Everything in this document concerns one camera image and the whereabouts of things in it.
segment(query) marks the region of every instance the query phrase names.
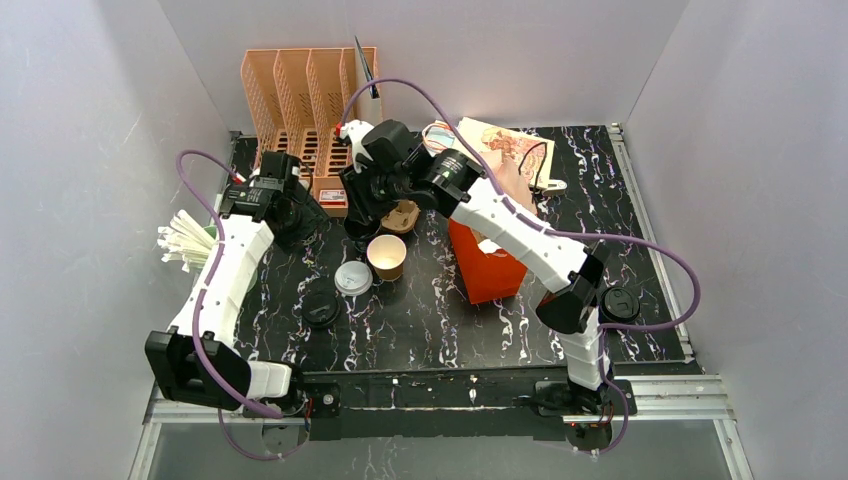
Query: red box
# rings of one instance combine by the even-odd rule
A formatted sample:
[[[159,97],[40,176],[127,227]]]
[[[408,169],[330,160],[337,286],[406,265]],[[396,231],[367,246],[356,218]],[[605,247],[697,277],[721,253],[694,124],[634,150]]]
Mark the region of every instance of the red box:
[[[448,234],[472,304],[518,293],[527,267],[504,250],[488,255],[483,253],[471,229],[453,220],[448,222]]]

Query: table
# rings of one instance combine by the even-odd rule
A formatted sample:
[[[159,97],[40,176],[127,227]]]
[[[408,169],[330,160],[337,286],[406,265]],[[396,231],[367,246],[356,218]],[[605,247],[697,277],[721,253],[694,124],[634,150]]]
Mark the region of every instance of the table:
[[[551,178],[567,183],[566,195],[539,204],[539,216],[560,230],[642,236],[631,194],[604,126],[522,129],[553,139]],[[240,139],[233,163],[249,171],[256,139]],[[331,329],[315,330],[300,319],[303,296],[334,289],[341,263],[360,259],[339,219],[308,247],[285,254],[270,249],[248,292],[237,324],[236,348],[251,360],[289,361],[306,372],[416,370],[564,364],[555,332],[535,317],[544,287],[528,273],[513,298],[473,306],[447,235],[447,220],[422,212],[403,236],[409,255],[403,277],[375,279],[370,294],[344,298]],[[665,295],[651,257],[642,247],[609,244],[605,281],[634,289],[640,322],[669,321]],[[677,333],[610,335],[614,362],[665,362],[685,358]]]

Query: wall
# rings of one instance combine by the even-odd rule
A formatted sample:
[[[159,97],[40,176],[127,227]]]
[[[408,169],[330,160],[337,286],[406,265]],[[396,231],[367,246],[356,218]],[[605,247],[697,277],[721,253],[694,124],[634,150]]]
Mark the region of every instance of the wall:
[[[155,0],[0,11],[0,477],[125,478],[144,341],[191,282],[156,227],[202,218],[173,158],[226,156],[229,135]],[[191,177],[210,196],[222,180],[200,160]]]
[[[838,0],[693,1],[625,129],[757,478],[848,466],[847,22]]]
[[[380,74],[420,84],[451,115],[502,125],[627,118],[688,0],[160,0],[231,130],[255,132],[239,69],[249,48],[378,48]],[[405,87],[387,117],[434,112]]]

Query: tabletop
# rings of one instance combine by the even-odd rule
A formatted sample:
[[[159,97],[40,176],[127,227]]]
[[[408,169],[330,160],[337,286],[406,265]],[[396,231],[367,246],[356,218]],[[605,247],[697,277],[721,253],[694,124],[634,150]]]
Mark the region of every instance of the tabletop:
[[[551,178],[567,184],[563,196],[538,204],[539,217],[559,230],[642,236],[630,193],[603,126],[521,129],[555,141]],[[234,166],[249,171],[255,138],[236,142]],[[313,289],[334,289],[343,262],[359,259],[340,219],[317,232],[309,246],[268,250],[259,281],[245,296],[236,348],[250,360],[288,361],[304,371],[413,370],[565,364],[556,332],[536,318],[544,287],[528,273],[515,297],[480,305],[467,300],[447,234],[447,220],[422,212],[402,235],[408,257],[395,282],[375,277],[370,292],[342,297],[342,313],[329,329],[312,329],[300,316]],[[605,283],[632,289],[642,304],[639,323],[669,321],[659,277],[647,249],[608,244]],[[614,362],[683,360],[676,332],[610,335]]]

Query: green container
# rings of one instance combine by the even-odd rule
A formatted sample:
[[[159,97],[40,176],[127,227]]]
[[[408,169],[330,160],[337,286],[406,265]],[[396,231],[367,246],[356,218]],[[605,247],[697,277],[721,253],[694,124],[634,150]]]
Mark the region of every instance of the green container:
[[[203,227],[203,231],[208,233],[210,237],[212,237],[216,240],[218,239],[218,227],[216,227],[215,225],[209,225],[208,227]],[[253,289],[253,287],[256,286],[256,278],[257,278],[256,274],[257,273],[258,273],[258,271],[254,270],[253,275],[251,275],[251,277],[250,277],[250,282],[247,284],[247,291],[248,292],[251,291]]]

